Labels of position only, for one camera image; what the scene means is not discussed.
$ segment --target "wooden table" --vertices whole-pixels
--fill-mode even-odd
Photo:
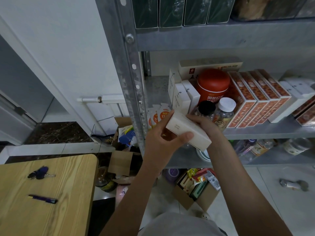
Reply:
[[[86,235],[97,165],[93,154],[0,165],[0,235]],[[42,166],[56,177],[27,178]],[[58,202],[46,203],[29,194]]]

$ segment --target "person's left hand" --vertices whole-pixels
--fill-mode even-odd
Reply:
[[[176,135],[165,128],[173,113],[174,110],[147,134],[142,166],[153,170],[157,176],[167,165],[173,153],[194,137],[192,132],[185,132],[174,138]]]

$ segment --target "black bottle lid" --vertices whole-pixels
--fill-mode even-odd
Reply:
[[[209,116],[215,111],[215,104],[208,100],[202,101],[199,103],[198,111],[202,115]]]

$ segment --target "red canister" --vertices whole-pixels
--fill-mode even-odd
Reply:
[[[199,103],[208,100],[218,102],[230,85],[230,76],[219,69],[207,69],[197,79],[196,90],[200,94]]]

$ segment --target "bolt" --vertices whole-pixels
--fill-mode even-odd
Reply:
[[[132,34],[127,34],[125,39],[128,44],[132,44],[135,41],[134,36]]]

